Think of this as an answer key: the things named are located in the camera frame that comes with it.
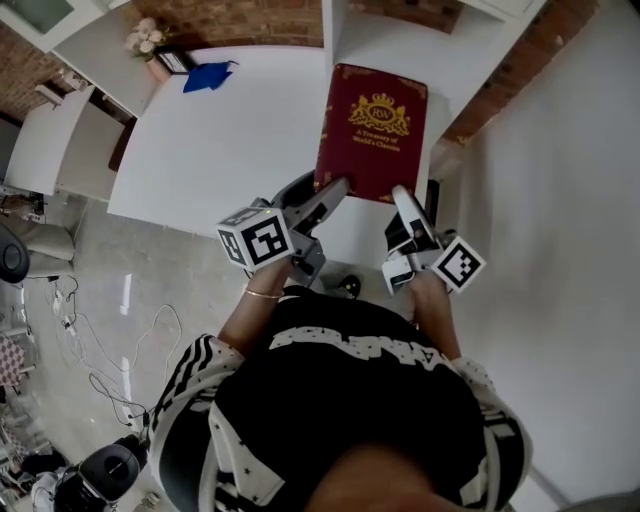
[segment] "gold bangle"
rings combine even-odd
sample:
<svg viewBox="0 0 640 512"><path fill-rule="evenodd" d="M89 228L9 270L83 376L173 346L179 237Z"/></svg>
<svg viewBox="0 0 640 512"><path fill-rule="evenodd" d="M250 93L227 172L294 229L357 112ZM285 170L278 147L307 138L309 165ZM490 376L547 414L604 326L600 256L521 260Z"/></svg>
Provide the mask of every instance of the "gold bangle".
<svg viewBox="0 0 640 512"><path fill-rule="evenodd" d="M254 297L260 297L261 299L281 299L282 297L284 297L284 292L280 292L280 295L268 295L266 293L251 291L248 288L244 292L248 293L249 295L253 295Z"/></svg>

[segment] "blue cloth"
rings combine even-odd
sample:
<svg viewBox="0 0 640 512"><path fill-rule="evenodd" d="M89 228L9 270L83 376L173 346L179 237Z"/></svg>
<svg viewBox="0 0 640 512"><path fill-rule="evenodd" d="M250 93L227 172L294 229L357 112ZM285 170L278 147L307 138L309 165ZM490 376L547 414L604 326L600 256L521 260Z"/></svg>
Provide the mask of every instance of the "blue cloth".
<svg viewBox="0 0 640 512"><path fill-rule="evenodd" d="M182 92L199 91L207 87L215 91L233 73L233 71L229 71L230 64L237 64L237 62L228 60L227 62L213 62L196 66L189 71L189 78L184 84Z"/></svg>

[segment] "white cabinet door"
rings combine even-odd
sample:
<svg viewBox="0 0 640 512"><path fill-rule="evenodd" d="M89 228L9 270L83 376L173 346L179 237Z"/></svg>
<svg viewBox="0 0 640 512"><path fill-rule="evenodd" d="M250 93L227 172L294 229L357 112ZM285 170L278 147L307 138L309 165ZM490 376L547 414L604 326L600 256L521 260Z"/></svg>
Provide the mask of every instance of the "white cabinet door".
<svg viewBox="0 0 640 512"><path fill-rule="evenodd" d="M533 0L462 0L476 9L485 11L496 18L509 20L520 17Z"/></svg>
<svg viewBox="0 0 640 512"><path fill-rule="evenodd" d="M101 0L2 0L0 21L43 52L107 12Z"/></svg>

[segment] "book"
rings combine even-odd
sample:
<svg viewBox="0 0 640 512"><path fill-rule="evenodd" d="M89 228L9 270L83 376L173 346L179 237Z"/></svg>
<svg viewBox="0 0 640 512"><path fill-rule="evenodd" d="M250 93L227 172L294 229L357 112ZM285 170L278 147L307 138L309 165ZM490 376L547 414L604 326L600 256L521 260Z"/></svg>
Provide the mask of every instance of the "book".
<svg viewBox="0 0 640 512"><path fill-rule="evenodd" d="M425 84L338 64L327 98L314 187L346 176L350 195L393 203L391 190L415 192L427 116Z"/></svg>

